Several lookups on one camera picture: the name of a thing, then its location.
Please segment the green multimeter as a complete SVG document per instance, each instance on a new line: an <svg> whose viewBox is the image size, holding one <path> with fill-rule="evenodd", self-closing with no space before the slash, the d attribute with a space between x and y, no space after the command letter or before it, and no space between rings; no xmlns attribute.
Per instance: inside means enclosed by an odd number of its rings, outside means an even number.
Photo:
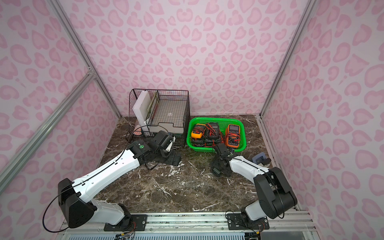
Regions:
<svg viewBox="0 0 384 240"><path fill-rule="evenodd" d="M222 142L221 131L218 123L206 123L205 144L214 146Z"/></svg>

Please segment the yellow multimeter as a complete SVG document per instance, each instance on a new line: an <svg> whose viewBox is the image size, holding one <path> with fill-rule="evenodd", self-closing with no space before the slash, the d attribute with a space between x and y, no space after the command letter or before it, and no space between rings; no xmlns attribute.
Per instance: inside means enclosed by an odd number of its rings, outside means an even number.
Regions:
<svg viewBox="0 0 384 240"><path fill-rule="evenodd" d="M201 139L205 134L205 130L206 130L206 125L196 124L192 129L191 137L193 139Z"/></svg>

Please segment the small dark multimeter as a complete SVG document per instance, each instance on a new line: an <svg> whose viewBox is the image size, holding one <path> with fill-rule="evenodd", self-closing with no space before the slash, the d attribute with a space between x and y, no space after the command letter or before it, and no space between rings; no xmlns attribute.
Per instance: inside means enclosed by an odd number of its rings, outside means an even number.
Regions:
<svg viewBox="0 0 384 240"><path fill-rule="evenodd" d="M223 176L223 171L221 168L213 167L212 172L213 172L214 176L216 176L216 177L222 177Z"/></svg>

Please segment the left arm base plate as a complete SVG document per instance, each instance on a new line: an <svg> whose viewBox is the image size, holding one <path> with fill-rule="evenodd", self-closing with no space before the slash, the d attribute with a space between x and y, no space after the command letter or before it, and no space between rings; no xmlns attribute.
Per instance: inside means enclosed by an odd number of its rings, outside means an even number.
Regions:
<svg viewBox="0 0 384 240"><path fill-rule="evenodd" d="M104 226L104 232L130 232L144 231L146 228L148 215L131 215L130 217L124 217L116 225L106 223Z"/></svg>

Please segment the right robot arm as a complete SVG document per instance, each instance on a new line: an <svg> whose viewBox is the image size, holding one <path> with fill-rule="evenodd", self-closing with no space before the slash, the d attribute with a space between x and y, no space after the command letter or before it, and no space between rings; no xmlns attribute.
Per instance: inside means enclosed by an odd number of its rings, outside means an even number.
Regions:
<svg viewBox="0 0 384 240"><path fill-rule="evenodd" d="M229 150L225 144L216 145L214 150L216 157L211 166L215 175L230 177L236 173L255 185L258 200L242 210L246 220L275 219L297 205L298 199L281 169L261 167Z"/></svg>

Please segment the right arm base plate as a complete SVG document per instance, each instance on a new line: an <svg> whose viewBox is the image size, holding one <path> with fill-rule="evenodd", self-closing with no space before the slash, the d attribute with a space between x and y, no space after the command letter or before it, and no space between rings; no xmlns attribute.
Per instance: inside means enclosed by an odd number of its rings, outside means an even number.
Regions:
<svg viewBox="0 0 384 240"><path fill-rule="evenodd" d="M261 218L258 220L251 220L246 217L245 214L226 213L229 230L255 230L264 231L269 230L270 225L267 218Z"/></svg>

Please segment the orange multimeter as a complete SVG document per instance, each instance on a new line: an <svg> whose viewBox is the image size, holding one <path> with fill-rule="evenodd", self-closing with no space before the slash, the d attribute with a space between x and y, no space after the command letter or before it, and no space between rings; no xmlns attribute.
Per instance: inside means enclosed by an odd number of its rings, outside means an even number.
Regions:
<svg viewBox="0 0 384 240"><path fill-rule="evenodd" d="M240 145L240 126L228 125L225 134L225 144L229 148L237 149Z"/></svg>

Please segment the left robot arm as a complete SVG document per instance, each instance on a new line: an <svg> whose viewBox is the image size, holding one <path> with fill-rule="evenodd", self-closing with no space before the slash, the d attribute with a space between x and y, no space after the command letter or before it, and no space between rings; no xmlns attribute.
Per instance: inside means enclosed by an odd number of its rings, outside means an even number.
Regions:
<svg viewBox="0 0 384 240"><path fill-rule="evenodd" d="M178 166L181 154L173 149L175 136L159 131L146 141L128 144L115 158L83 177L58 184L58 203L70 229L87 223L103 223L105 231L128 231L134 219L123 204L108 204L94 197L126 173L149 162Z"/></svg>

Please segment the black multimeter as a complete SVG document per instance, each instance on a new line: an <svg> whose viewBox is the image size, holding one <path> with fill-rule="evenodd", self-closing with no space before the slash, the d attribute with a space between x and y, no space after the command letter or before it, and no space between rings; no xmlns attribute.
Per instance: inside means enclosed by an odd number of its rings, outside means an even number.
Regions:
<svg viewBox="0 0 384 240"><path fill-rule="evenodd" d="M170 155L164 161L164 164L177 167L182 160L181 153L171 150Z"/></svg>

